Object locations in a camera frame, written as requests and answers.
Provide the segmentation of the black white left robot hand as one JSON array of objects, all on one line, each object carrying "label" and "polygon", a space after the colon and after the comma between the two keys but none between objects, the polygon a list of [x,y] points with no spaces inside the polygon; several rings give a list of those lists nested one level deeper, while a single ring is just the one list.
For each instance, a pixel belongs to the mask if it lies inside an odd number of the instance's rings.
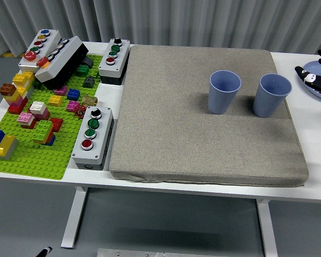
[{"label": "black white left robot hand", "polygon": [[52,247],[48,246],[42,249],[36,257],[46,257],[52,251]]}]

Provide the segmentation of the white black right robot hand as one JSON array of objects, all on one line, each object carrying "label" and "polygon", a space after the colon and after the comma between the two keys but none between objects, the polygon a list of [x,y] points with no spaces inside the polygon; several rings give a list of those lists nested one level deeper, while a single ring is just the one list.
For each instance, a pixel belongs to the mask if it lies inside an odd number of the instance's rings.
[{"label": "white black right robot hand", "polygon": [[[321,67],[321,58],[318,60],[318,64]],[[308,88],[321,94],[321,75],[310,72],[309,70],[306,70],[300,66],[295,67],[295,72]]]}]

